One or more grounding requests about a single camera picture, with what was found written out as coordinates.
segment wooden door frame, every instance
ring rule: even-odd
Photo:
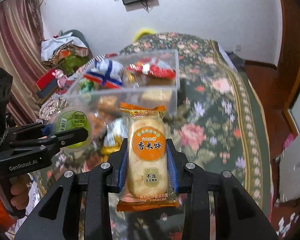
[[[299,66],[299,71],[298,71],[296,81],[292,87],[291,93],[288,96],[288,99],[287,99],[287,101],[284,105],[284,109],[283,109],[283,113],[284,113],[285,117],[287,118],[287,121],[292,130],[292,133],[295,137],[299,134],[300,131],[298,129],[296,122],[294,121],[293,116],[292,116],[291,108],[293,107],[299,94],[300,94],[300,66]]]
[[[283,46],[285,43],[285,31],[286,31],[286,11],[285,11],[285,6],[284,6],[284,1],[281,0],[281,8],[282,8],[282,43],[281,43],[281,52],[280,52],[280,58],[279,58],[279,64],[280,64],[280,59],[282,59],[282,54],[283,54]],[[300,66],[297,74],[297,78],[294,82],[294,85],[292,87],[292,90],[288,96],[287,101],[284,104],[283,107],[283,114],[286,117],[289,126],[292,130],[293,135],[296,137],[299,134],[299,130],[297,127],[296,122],[294,121],[294,118],[291,113],[291,108],[293,107],[293,104],[298,98],[298,95],[300,93]]]

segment human hand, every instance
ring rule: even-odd
[[[25,209],[29,203],[29,188],[28,184],[31,179],[28,174],[20,175],[11,187],[11,193],[14,197],[11,199],[11,204],[17,209]]]

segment barcode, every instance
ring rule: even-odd
[[[60,122],[60,127],[59,127],[59,132],[63,132],[66,130],[66,124],[67,124],[67,119],[66,118],[61,118]]]

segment green jelly cup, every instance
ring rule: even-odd
[[[58,113],[54,122],[55,132],[63,132],[81,127],[88,131],[88,138],[84,142],[65,147],[71,151],[81,151],[91,143],[91,122],[87,114],[80,109],[68,107]]]

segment pink stuffed toy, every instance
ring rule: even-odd
[[[64,75],[63,71],[60,69],[56,69],[55,73],[52,73],[58,80],[58,86],[63,88],[66,84],[67,76]]]

